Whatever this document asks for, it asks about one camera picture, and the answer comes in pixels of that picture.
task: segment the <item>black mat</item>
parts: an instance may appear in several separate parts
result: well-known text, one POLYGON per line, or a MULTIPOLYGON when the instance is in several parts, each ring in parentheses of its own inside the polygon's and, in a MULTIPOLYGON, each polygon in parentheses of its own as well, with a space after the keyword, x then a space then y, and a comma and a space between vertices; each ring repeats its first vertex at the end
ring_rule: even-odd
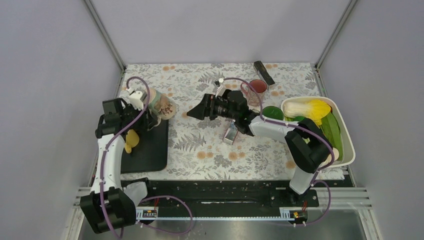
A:
POLYGON ((168 120, 159 126, 140 133, 140 143, 130 154, 122 151, 121 174, 155 172, 163 170, 168 163, 168 120))

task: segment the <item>table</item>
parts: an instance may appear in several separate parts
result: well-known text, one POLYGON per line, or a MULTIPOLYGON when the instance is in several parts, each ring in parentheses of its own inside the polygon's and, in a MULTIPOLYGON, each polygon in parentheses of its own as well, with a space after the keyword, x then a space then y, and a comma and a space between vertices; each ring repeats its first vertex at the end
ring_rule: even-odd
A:
MULTIPOLYGON (((311 64, 266 63, 275 85, 269 89, 263 106, 280 106, 290 97, 319 96, 311 64)), ((203 95, 215 93, 213 81, 237 77, 247 81, 258 79, 252 63, 224 64, 130 64, 127 66, 119 96, 128 102, 125 84, 128 78, 143 78, 150 88, 172 98, 178 105, 169 120, 168 164, 162 171, 126 173, 122 180, 147 177, 151 180, 289 180, 295 162, 286 143, 265 137, 238 134, 233 145, 222 142, 230 120, 197 120, 187 116, 203 95)), ((240 89, 240 82, 229 80, 225 86, 240 89)), ((134 80, 130 86, 143 89, 134 80)), ((319 179, 342 180, 342 168, 327 168, 319 179)))

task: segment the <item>gray floor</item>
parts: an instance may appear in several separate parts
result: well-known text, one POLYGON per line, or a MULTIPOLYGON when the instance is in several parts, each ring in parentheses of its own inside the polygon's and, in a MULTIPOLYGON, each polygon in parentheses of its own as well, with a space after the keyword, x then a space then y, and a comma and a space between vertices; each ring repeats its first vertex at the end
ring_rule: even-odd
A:
MULTIPOLYGON (((309 211, 311 219, 321 211, 309 211)), ((183 236, 172 236, 134 225, 125 228, 124 240, 361 240, 366 239, 361 220, 354 210, 332 210, 318 224, 307 227, 276 226, 268 221, 196 221, 194 229, 183 236)), ((188 222, 157 221, 152 226, 169 231, 184 231, 188 222)), ((80 239, 114 240, 110 232, 94 234, 87 222, 84 223, 80 239)))

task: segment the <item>white bin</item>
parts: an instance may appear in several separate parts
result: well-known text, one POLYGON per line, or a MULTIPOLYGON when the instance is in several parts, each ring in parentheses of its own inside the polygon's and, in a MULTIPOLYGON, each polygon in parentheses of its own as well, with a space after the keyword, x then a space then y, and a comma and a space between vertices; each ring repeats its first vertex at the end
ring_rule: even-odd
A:
POLYGON ((340 136, 341 143, 343 145, 343 158, 341 160, 335 161, 329 168, 336 168, 341 166, 346 166, 354 162, 355 160, 355 149, 352 144, 351 136, 349 136, 348 129, 346 128, 345 121, 343 121, 343 117, 340 114, 339 108, 335 104, 333 100, 323 96, 298 96, 287 98, 281 103, 281 110, 283 110, 283 106, 286 103, 295 102, 295 103, 305 103, 313 99, 319 99, 326 102, 332 108, 332 114, 337 120, 338 126, 340 127, 340 136))

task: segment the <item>cucumber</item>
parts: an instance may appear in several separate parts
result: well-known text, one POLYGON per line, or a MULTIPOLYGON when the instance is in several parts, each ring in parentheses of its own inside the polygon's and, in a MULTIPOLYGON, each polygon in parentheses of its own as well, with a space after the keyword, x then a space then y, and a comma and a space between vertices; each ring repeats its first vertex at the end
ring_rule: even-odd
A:
POLYGON ((342 137, 340 136, 340 127, 339 127, 339 124, 337 123, 336 118, 330 112, 325 117, 323 117, 321 121, 322 121, 322 125, 320 126, 320 128, 322 132, 324 133, 328 141, 331 143, 331 145, 338 150, 339 152, 338 159, 339 160, 343 159, 342 137))

